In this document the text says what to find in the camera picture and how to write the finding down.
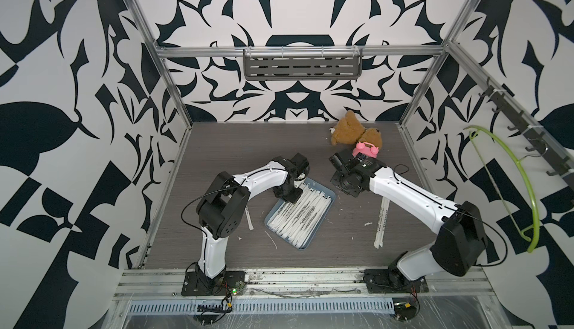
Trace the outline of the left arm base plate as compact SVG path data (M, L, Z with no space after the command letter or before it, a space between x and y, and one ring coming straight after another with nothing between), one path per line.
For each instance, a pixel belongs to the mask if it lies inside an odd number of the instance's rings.
M181 295L223 296L228 293L241 292L245 286L246 273L243 271L223 271L215 278L208 278L203 272L186 272Z

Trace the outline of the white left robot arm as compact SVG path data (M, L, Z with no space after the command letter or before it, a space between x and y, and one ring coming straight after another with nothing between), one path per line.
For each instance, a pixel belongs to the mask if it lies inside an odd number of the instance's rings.
M308 174L309 161L303 154L291 159L275 157L265 166L240 175L219 173L196 209L203 232L198 272L209 280L224 272L228 237L240 225L250 199L271 190L276 198L294 203L303 194L299 183Z

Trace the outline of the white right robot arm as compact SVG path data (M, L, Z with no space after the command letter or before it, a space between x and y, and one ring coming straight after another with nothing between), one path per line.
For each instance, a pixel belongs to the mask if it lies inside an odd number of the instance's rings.
M380 160L350 150L329 158L335 168L331 183L353 197L369 191L417 217L436 239L407 251L389 265L382 287L401 290L427 275L446 272L463 277L487 248L484 223L477 206L455 203L403 178Z

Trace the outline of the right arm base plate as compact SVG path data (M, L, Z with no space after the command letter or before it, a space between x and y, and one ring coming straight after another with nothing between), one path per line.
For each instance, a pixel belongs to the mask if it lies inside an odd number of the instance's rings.
M399 294L399 293L428 293L429 288L425 278L409 281L398 270L366 269L363 272L363 283L371 294Z

